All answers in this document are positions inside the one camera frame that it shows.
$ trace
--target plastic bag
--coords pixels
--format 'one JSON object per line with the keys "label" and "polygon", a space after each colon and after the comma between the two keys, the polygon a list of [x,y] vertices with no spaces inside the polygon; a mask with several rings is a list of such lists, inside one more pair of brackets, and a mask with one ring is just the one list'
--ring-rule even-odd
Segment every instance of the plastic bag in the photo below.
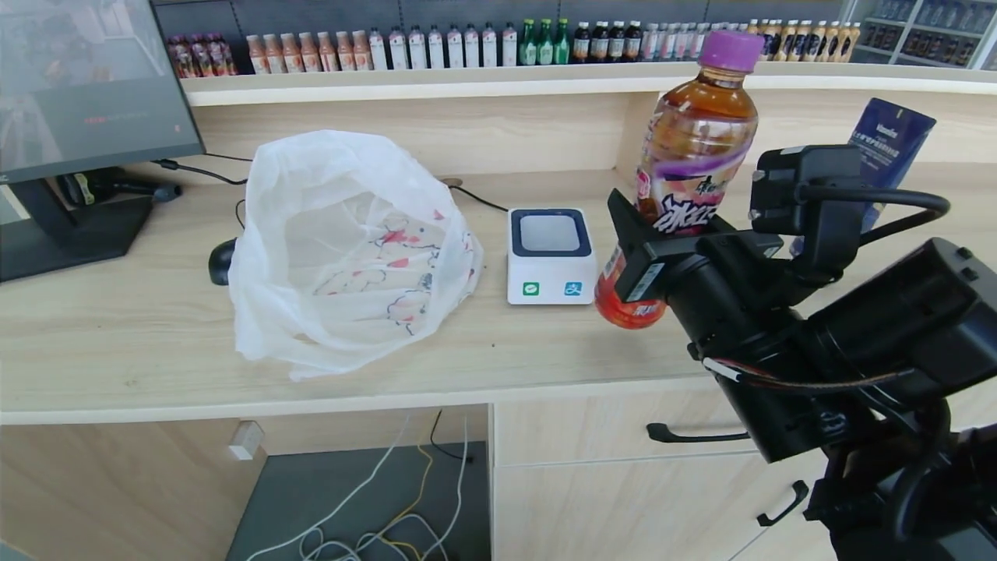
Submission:
{"label": "plastic bag", "polygon": [[387,138],[316,131],[259,147],[229,295],[235,348],[300,379],[434,333],[483,251],[450,190]]}

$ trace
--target robotic arm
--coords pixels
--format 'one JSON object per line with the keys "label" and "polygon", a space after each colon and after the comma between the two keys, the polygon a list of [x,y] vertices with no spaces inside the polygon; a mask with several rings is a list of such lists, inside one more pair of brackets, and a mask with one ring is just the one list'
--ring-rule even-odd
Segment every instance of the robotic arm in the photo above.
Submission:
{"label": "robotic arm", "polygon": [[[863,234],[867,203],[923,211]],[[718,217],[669,238],[618,191],[608,206],[620,298],[668,303],[767,461],[828,457],[804,514],[839,560],[997,559],[997,424],[951,433],[945,400],[997,374],[997,275],[933,238],[807,319],[792,308],[947,201],[866,188],[857,148],[833,145],[762,155],[749,231]],[[771,259],[779,235],[805,236],[800,254]]]}

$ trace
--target computer mouse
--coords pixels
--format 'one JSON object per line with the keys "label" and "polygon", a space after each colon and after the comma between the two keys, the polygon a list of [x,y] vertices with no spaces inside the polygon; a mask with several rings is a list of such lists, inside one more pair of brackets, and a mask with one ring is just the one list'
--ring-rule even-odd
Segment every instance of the computer mouse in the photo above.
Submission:
{"label": "computer mouse", "polygon": [[211,282],[219,286],[228,285],[228,266],[232,265],[232,254],[235,253],[235,238],[228,242],[218,244],[218,247],[211,250],[211,255],[207,258],[207,274],[211,277]]}

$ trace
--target product box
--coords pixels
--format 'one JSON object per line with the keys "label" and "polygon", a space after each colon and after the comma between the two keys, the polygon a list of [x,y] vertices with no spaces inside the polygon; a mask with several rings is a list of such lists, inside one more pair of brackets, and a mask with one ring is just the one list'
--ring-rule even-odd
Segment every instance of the product box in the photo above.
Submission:
{"label": "product box", "polygon": [[[848,139],[861,153],[862,182],[876,189],[896,189],[935,122],[927,115],[888,101],[870,99]],[[863,233],[872,230],[884,208],[882,203],[866,204]],[[790,254],[796,257],[803,248],[803,237],[796,238]]]}

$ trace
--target black drawer handle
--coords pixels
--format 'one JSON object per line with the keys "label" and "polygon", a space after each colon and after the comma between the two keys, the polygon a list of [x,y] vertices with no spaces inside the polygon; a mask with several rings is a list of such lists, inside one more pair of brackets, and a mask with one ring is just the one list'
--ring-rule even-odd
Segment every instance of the black drawer handle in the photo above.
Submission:
{"label": "black drawer handle", "polygon": [[730,442],[732,440],[747,440],[751,438],[747,432],[736,434],[716,434],[714,436],[679,436],[672,432],[668,425],[663,422],[652,422],[647,425],[647,436],[651,440],[664,442],[666,444],[677,444],[680,442]]}
{"label": "black drawer handle", "polygon": [[758,525],[762,526],[763,528],[767,528],[769,526],[775,526],[776,522],[779,522],[783,518],[786,518],[786,515],[793,512],[794,508],[800,506],[800,504],[803,503],[804,500],[807,498],[807,495],[810,494],[810,488],[807,487],[807,484],[799,480],[793,483],[793,491],[797,494],[797,498],[793,499],[793,504],[786,507],[786,510],[784,510],[776,518],[769,518],[768,514],[759,514]]}

